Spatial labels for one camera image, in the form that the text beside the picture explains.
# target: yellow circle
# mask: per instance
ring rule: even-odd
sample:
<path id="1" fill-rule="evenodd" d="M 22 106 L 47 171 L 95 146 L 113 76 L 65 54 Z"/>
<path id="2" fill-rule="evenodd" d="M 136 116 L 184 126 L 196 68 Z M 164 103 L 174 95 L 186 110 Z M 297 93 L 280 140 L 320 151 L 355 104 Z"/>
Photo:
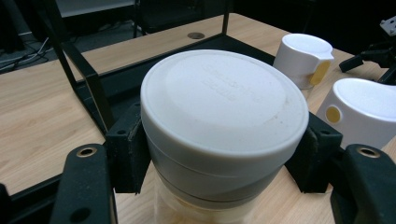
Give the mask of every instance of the yellow circle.
<path id="1" fill-rule="evenodd" d="M 341 112 L 335 106 L 329 106 L 326 110 L 326 119 L 331 123 L 336 123 L 341 119 Z"/>

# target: white mug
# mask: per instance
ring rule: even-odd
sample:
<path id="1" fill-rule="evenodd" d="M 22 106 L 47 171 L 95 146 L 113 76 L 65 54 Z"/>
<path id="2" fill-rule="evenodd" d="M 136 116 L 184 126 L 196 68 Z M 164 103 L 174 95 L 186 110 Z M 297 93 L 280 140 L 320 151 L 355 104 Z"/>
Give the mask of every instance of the white mug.
<path id="1" fill-rule="evenodd" d="M 291 34 L 283 36 L 273 67 L 304 90 L 320 83 L 333 60 L 332 45 L 325 40 Z"/>
<path id="2" fill-rule="evenodd" d="M 146 74 L 141 117 L 156 170 L 187 203 L 250 202 L 307 127 L 300 90 L 269 64 L 223 50 L 172 55 Z"/>
<path id="3" fill-rule="evenodd" d="M 359 78 L 336 81 L 317 116 L 343 135 L 341 147 L 381 149 L 396 135 L 396 87 Z"/>

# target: table surface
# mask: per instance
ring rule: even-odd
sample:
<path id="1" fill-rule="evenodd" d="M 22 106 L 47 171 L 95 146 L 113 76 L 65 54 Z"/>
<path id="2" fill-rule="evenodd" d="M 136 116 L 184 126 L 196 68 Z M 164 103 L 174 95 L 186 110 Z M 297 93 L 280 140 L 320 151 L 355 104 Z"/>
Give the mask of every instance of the table surface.
<path id="1" fill-rule="evenodd" d="M 206 37 L 218 34 L 221 22 L 221 16 L 199 21 L 95 49 L 84 56 L 101 73 L 195 42 L 187 37 L 188 33 L 201 32 Z M 286 34 L 244 16 L 230 15 L 229 36 L 272 55 L 276 55 Z M 335 49 L 333 56 L 335 61 L 324 80 L 304 91 L 313 113 L 336 80 L 377 79 L 386 71 L 376 63 L 365 62 L 343 74 L 338 64 L 352 55 Z M 72 149 L 104 143 L 104 137 L 72 91 L 58 61 L 0 76 L 0 124 L 0 182 L 10 194 L 61 173 L 66 155 Z M 396 138 L 383 150 L 395 160 Z M 116 195 L 120 223 L 153 222 L 154 175 L 150 165 L 141 194 Z M 259 196 L 254 223 L 334 223 L 330 193 L 301 193 L 282 168 Z"/>

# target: upside-down cup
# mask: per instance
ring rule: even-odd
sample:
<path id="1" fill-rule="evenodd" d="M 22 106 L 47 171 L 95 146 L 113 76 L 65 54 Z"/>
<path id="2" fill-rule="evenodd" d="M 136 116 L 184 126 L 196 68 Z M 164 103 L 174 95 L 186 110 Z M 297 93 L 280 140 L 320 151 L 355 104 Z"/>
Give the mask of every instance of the upside-down cup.
<path id="1" fill-rule="evenodd" d="M 149 70 L 141 117 L 165 186 L 183 202 L 229 209 L 257 197 L 292 156 L 308 109 L 272 66 L 228 51 L 192 50 Z"/>

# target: wooden table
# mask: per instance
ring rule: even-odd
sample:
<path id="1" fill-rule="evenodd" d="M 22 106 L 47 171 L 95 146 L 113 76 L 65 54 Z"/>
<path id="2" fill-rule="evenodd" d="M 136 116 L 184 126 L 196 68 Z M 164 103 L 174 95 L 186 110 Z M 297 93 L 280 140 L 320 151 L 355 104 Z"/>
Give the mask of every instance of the wooden table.
<path id="1" fill-rule="evenodd" d="M 211 36 L 220 32 L 222 17 L 199 21 L 158 34 L 139 37 L 92 50 L 85 56 L 99 71 L 138 62 L 150 56 L 195 42 L 188 33 Z M 229 36 L 276 55 L 287 32 L 232 14 Z M 335 62 L 322 83 L 305 91 L 316 113 L 334 81 L 343 77 L 379 78 L 386 70 L 365 63 L 347 74 L 338 64 L 352 55 L 335 49 Z M 0 76 L 0 182 L 14 194 L 62 172 L 67 153 L 75 147 L 98 143 L 104 137 L 73 93 L 58 61 Z M 396 138 L 383 148 L 396 158 Z M 151 165 L 142 193 L 117 195 L 120 223 L 152 223 L 154 172 Z M 302 194 L 282 168 L 260 195 L 254 223 L 334 223 L 330 193 Z"/>

